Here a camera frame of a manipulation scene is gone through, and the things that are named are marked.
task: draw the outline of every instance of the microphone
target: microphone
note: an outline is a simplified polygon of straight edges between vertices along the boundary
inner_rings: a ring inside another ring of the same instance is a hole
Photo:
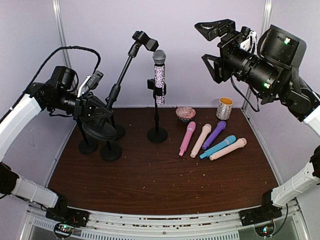
[[[233,144],[236,140],[237,140],[236,136],[234,135],[227,136],[222,142],[204,151],[204,153],[200,155],[200,159],[204,159],[206,157],[211,156],[212,154],[218,152],[219,150],[225,148],[226,146]]]
[[[198,138],[198,140],[196,141],[192,151],[191,151],[191,154],[190,154],[190,157],[191,158],[195,158],[201,148],[201,145],[203,144],[203,142],[205,141],[207,135],[211,132],[211,125],[210,124],[206,124],[202,127],[202,132]]]
[[[166,53],[163,50],[156,50],[153,53],[154,61],[154,82],[155,82],[155,101],[158,105],[165,104],[165,60]]]
[[[196,129],[196,123],[194,121],[191,121],[186,128],[186,132],[180,146],[180,152],[179,152],[180,157],[182,157],[185,151],[187,150],[191,136],[194,133],[195,129]]]
[[[210,160],[215,160],[221,158],[222,156],[231,153],[232,151],[243,148],[247,144],[247,140],[245,138],[239,138],[235,143],[221,149],[210,156]]]
[[[202,145],[202,149],[206,150],[213,142],[214,140],[218,137],[218,135],[226,128],[226,122],[225,121],[220,121],[218,122],[216,128],[214,131],[211,133],[211,135],[205,140],[204,144]]]

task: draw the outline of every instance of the orange and white mug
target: orange and white mug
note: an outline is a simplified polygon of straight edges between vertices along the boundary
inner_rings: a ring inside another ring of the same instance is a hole
[[[216,117],[220,120],[228,120],[233,104],[234,101],[232,101],[231,98],[221,97],[219,100],[218,109],[216,110]]]

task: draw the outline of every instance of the silver microphone grille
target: silver microphone grille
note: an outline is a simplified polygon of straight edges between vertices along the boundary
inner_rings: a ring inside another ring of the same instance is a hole
[[[163,50],[156,50],[154,53],[153,53],[153,61],[154,61],[154,64],[158,64],[158,65],[162,65],[165,63],[165,60],[166,60],[166,53],[165,51]]]

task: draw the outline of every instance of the purple microphone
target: purple microphone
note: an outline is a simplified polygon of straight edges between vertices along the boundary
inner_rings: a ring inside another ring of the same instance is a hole
[[[205,140],[205,142],[202,145],[202,149],[206,150],[210,144],[213,143],[213,141],[218,137],[218,135],[226,128],[226,122],[225,121],[220,121],[216,125],[215,130],[210,134],[210,136]]]
[[[154,61],[154,82],[155,87],[162,89],[162,96],[155,96],[156,104],[164,105],[165,104],[165,60],[166,53],[163,50],[156,50],[153,53]]]

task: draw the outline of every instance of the pink microphone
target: pink microphone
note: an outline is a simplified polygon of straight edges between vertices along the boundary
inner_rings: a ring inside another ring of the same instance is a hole
[[[185,151],[187,150],[191,136],[194,133],[195,129],[196,129],[196,123],[194,121],[191,121],[186,127],[186,132],[180,146],[180,152],[179,152],[180,157],[182,157]]]

